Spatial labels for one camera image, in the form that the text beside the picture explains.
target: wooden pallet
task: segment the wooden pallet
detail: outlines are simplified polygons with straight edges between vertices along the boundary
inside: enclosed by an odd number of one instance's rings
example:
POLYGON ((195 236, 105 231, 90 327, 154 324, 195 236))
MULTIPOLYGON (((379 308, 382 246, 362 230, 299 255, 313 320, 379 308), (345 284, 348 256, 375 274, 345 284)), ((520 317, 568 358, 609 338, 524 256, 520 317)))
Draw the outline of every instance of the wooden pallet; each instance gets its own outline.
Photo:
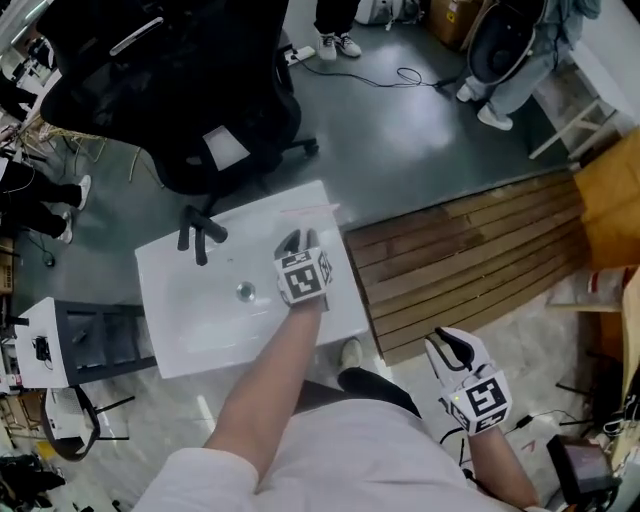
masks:
POLYGON ((478 329, 584 265, 582 209, 562 172, 346 233, 385 362, 422 354, 435 327, 478 329))

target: small screen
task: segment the small screen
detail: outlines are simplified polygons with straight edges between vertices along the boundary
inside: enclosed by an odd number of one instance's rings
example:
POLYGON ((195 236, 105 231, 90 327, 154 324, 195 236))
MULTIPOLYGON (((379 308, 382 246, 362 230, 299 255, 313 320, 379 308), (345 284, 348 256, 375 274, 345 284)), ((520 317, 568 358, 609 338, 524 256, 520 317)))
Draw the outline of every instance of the small screen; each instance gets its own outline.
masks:
POLYGON ((609 464, 599 446, 565 445, 578 481, 607 477, 609 464))

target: black faucet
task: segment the black faucet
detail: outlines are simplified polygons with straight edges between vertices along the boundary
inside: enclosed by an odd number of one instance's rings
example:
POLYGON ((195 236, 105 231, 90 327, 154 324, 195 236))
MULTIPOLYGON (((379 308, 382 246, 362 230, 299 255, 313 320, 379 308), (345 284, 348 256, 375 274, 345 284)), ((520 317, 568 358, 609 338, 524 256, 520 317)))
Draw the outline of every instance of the black faucet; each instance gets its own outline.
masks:
POLYGON ((225 228, 213 222, 193 206, 185 206, 180 217, 180 234, 178 235, 178 250, 189 250, 189 229, 193 226, 196 230, 196 263, 201 267, 207 264, 207 253, 204 250, 204 235, 214 242, 221 244, 227 239, 229 233, 225 228))

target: person's foot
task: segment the person's foot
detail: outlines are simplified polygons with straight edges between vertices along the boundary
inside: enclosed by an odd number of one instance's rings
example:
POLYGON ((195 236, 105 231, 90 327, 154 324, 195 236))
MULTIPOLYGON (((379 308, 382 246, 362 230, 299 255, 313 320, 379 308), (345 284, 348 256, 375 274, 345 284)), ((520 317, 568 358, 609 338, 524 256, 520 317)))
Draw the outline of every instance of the person's foot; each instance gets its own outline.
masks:
POLYGON ((56 240, 60 240, 65 244, 70 244, 71 240, 73 240, 73 217, 71 216, 71 212, 67 210, 62 214, 62 218, 67 223, 67 227, 56 240))
POLYGON ((360 48, 360 46, 358 46, 356 42, 351 39, 349 32, 336 35, 335 42, 336 46, 347 57, 360 57, 360 55, 362 55, 362 48, 360 48))
POLYGON ((87 204, 87 197, 89 196, 89 190, 91 190, 91 176, 89 176, 88 174, 86 176, 83 176, 80 180, 80 183, 78 183, 78 186, 80 187, 80 193, 82 194, 82 199, 80 201, 80 206, 78 206, 78 210, 82 210, 87 204))
POLYGON ((318 44, 316 45, 318 57, 322 60, 336 60, 336 41, 335 34, 321 34, 318 32, 318 44))
POLYGON ((458 92, 456 93, 456 98, 458 98, 458 100, 461 101, 462 103, 471 101, 473 99, 473 91, 471 90, 471 87, 469 87, 467 84, 463 84, 462 87, 458 89, 458 92))
POLYGON ((504 132, 513 128, 513 119, 509 116, 496 114, 488 103, 478 112, 478 119, 480 122, 504 132))
POLYGON ((362 345, 360 345, 360 342, 356 338, 347 340, 342 346, 342 353, 340 354, 339 373, 348 368, 360 368, 362 358, 362 345))

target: cardboard box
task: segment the cardboard box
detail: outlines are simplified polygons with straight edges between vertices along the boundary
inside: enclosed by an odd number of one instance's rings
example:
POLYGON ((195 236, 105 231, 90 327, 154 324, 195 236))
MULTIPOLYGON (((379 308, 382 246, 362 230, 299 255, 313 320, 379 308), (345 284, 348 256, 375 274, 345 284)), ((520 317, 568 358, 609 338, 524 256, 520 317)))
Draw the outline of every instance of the cardboard box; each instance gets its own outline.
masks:
MULTIPOLYGON (((0 247, 5 251, 13 251, 13 240, 0 237, 0 247)), ((13 256, 0 253, 0 295, 13 293, 13 256)))
POLYGON ((431 0, 427 28, 446 46, 457 50, 480 11, 475 0, 431 0))

